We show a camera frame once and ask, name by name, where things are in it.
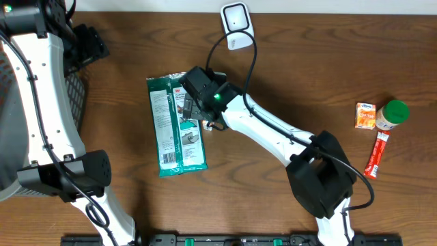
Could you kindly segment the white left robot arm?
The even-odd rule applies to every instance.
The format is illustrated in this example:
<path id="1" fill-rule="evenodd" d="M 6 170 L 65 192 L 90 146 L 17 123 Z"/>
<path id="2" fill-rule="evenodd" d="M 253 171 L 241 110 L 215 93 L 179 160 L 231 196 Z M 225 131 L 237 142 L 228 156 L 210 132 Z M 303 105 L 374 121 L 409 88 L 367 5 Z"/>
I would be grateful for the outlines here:
<path id="1" fill-rule="evenodd" d="M 1 2 L 1 199 L 58 197 L 79 209 L 98 235 L 62 245 L 140 245 L 111 189 L 108 154 L 87 151 L 80 136 L 78 71 L 109 50 L 93 27 L 73 25 L 74 11 L 56 0 Z"/>

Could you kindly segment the green lid spice jar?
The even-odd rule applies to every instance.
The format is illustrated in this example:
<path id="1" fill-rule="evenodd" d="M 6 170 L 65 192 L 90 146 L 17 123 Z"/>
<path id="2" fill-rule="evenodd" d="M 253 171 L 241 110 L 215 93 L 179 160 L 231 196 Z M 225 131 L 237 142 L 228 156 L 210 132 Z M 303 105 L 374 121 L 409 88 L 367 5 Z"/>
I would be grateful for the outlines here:
<path id="1" fill-rule="evenodd" d="M 407 104 L 402 100 L 391 100 L 376 113 L 376 127 L 389 131 L 405 122 L 410 116 Z"/>

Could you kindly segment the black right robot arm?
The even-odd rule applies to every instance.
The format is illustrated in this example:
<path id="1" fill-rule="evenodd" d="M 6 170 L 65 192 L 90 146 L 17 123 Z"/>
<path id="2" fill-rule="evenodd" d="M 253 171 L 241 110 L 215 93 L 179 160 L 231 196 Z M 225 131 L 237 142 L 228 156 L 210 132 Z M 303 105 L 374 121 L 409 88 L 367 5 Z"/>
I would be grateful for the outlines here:
<path id="1" fill-rule="evenodd" d="M 295 199 L 316 218 L 318 241 L 352 244 L 354 230 L 346 208 L 357 177 L 332 134 L 314 135 L 287 124 L 229 83 L 223 73 L 195 66 L 179 82 L 187 96 L 184 117 L 222 124 L 269 151 L 284 165 Z"/>

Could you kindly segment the red white snack stick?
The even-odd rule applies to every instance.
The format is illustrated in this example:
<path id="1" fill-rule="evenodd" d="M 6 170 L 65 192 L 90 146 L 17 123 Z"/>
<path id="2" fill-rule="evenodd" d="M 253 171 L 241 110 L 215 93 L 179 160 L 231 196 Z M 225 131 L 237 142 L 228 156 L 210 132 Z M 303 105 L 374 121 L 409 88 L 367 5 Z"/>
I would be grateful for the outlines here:
<path id="1" fill-rule="evenodd" d="M 373 180 L 377 178 L 379 164 L 390 135 L 391 134 L 389 131 L 378 131 L 376 142 L 371 152 L 368 164 L 363 173 L 365 177 Z"/>

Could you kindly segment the orange small box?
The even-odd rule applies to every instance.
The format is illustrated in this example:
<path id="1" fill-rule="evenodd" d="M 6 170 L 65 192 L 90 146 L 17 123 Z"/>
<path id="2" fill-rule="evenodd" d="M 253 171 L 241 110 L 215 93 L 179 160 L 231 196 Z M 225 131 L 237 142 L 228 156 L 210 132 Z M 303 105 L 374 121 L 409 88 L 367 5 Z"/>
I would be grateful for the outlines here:
<path id="1" fill-rule="evenodd" d="M 212 131 L 212 127 L 208 124 L 208 121 L 203 120 L 202 121 L 203 129 L 206 131 Z"/>
<path id="2" fill-rule="evenodd" d="M 356 104 L 355 127 L 373 130 L 376 125 L 376 106 L 369 103 Z"/>

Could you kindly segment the green white snack bag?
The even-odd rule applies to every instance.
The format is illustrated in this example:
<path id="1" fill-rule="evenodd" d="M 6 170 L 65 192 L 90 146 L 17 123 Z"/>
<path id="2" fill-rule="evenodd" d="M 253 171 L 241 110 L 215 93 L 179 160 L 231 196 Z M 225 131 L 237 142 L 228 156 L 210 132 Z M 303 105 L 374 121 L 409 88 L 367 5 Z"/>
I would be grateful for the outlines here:
<path id="1" fill-rule="evenodd" d="M 147 79 L 161 178 L 208 168 L 201 122 L 183 117 L 186 90 L 179 82 L 183 75 Z"/>

